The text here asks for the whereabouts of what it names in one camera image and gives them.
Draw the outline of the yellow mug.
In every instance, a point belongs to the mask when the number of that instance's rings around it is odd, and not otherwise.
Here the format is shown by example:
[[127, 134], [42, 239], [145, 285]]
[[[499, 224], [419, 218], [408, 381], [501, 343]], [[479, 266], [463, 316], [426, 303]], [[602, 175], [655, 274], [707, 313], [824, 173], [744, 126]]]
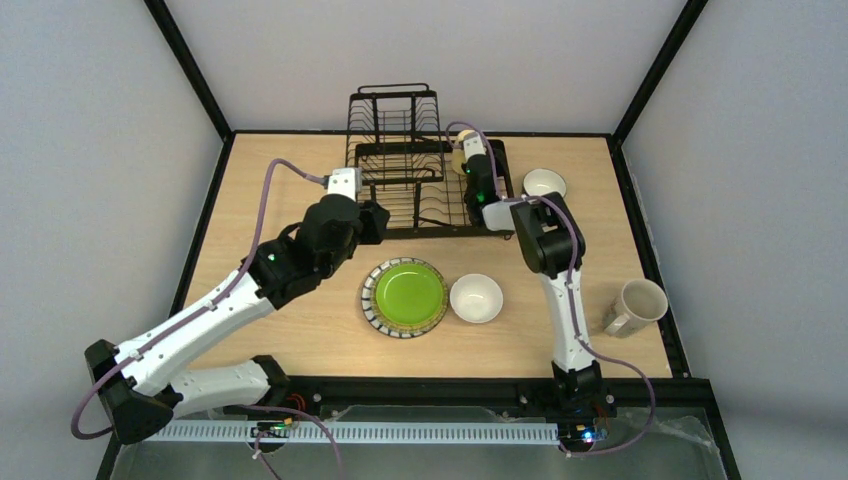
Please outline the yellow mug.
[[467, 136], [471, 135], [472, 137], [476, 137], [477, 133], [471, 129], [465, 129], [460, 131], [455, 138], [454, 146], [452, 147], [451, 154], [451, 169], [454, 173], [456, 173], [460, 177], [464, 177], [467, 175], [465, 171], [465, 163], [466, 156], [463, 150], [464, 140]]

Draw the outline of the teal patterned white bowl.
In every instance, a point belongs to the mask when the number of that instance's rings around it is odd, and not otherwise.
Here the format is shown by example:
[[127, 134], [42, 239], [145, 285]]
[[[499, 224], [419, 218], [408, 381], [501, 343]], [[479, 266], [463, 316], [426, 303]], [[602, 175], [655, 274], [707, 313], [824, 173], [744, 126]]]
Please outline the teal patterned white bowl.
[[536, 168], [525, 174], [522, 180], [522, 193], [530, 196], [557, 193], [565, 197], [567, 184], [557, 172], [546, 168]]

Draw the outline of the plain white bowl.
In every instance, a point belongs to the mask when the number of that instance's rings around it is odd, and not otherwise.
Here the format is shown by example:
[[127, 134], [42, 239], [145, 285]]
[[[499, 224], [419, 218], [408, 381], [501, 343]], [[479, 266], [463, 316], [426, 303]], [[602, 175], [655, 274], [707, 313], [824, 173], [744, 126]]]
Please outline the plain white bowl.
[[449, 302], [454, 313], [463, 321], [483, 324], [494, 320], [501, 313], [504, 295], [495, 280], [472, 273], [454, 282]]

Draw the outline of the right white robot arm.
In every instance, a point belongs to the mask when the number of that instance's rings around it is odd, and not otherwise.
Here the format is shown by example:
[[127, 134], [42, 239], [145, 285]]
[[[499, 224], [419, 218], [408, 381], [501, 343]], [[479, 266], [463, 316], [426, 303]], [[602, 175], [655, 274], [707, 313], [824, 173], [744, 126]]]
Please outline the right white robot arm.
[[496, 162], [473, 154], [460, 163], [465, 174], [464, 201], [475, 226], [510, 231], [518, 239], [527, 268], [543, 288], [553, 327], [553, 396], [558, 409], [589, 415], [606, 395], [600, 365], [589, 351], [589, 331], [581, 298], [585, 239], [565, 205], [564, 180], [535, 169], [525, 176], [518, 198], [497, 195]]

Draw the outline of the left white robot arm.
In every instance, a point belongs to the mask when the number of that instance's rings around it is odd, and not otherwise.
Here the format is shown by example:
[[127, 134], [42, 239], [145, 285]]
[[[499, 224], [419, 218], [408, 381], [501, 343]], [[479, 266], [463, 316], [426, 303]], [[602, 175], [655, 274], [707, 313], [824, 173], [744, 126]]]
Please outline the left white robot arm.
[[327, 194], [302, 221], [261, 243], [241, 268], [163, 324], [85, 351], [96, 393], [124, 445], [204, 410], [285, 398], [288, 379], [268, 355], [208, 370], [189, 364], [243, 326], [315, 290], [360, 244], [382, 242], [390, 218], [374, 201]]

